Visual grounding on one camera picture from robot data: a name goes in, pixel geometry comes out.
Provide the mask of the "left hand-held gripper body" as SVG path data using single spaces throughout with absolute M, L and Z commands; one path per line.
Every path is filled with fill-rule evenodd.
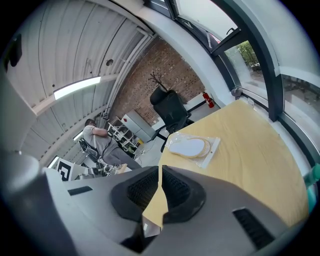
M 58 158 L 56 170 L 58 171 L 63 182 L 85 180 L 98 177 L 98 175 L 94 173 L 93 168 L 80 166 L 64 160 L 60 157 Z

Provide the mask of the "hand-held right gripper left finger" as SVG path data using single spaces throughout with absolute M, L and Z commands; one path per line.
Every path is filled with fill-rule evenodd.
M 143 211 L 158 188 L 158 167 L 65 182 L 73 209 L 64 222 L 65 256 L 159 256 L 158 236 L 147 237 Z

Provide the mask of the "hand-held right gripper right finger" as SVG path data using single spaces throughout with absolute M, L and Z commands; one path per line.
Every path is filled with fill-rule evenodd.
M 145 256 L 275 256 L 301 231 L 230 182 L 162 167 L 168 204 L 163 230 Z

